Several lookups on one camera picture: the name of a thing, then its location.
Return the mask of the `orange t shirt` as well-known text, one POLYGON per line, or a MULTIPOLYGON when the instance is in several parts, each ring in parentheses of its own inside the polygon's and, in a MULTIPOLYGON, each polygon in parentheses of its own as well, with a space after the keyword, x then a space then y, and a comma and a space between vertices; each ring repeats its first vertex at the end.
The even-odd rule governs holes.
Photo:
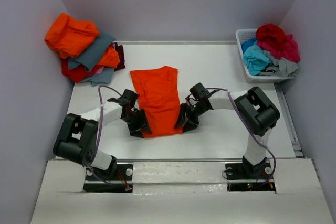
POLYGON ((144 109, 152 133, 145 130, 145 138, 181 134, 175 128, 179 112, 180 97, 177 88, 178 69, 163 66, 158 69, 130 71, 133 86, 139 94, 138 104, 144 109))

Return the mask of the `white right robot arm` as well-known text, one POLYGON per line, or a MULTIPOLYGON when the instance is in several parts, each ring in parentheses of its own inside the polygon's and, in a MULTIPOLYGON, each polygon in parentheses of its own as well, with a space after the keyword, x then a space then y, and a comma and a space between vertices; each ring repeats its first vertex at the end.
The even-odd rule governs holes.
POLYGON ((199 117, 209 110, 233 110, 249 133, 247 149, 238 169, 232 174, 253 178, 265 169, 266 154, 274 154, 267 146, 280 112, 259 87, 232 93, 223 88, 206 88, 201 83, 190 88, 186 102, 180 105, 174 128, 188 132, 199 125, 199 117))

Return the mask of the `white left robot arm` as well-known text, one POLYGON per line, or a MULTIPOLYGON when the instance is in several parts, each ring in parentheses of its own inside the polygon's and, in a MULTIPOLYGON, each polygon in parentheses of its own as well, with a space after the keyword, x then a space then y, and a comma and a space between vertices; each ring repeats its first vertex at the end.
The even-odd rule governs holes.
POLYGON ((145 110, 135 107, 139 94, 126 89, 120 97, 109 98, 106 102, 103 102, 100 90, 98 95, 98 108, 80 115, 69 113, 65 116, 53 153, 85 167, 97 179, 107 182, 117 172, 117 159, 99 150, 102 128, 121 120, 127 124, 133 137, 144 138, 145 133, 151 134, 152 131, 145 110))

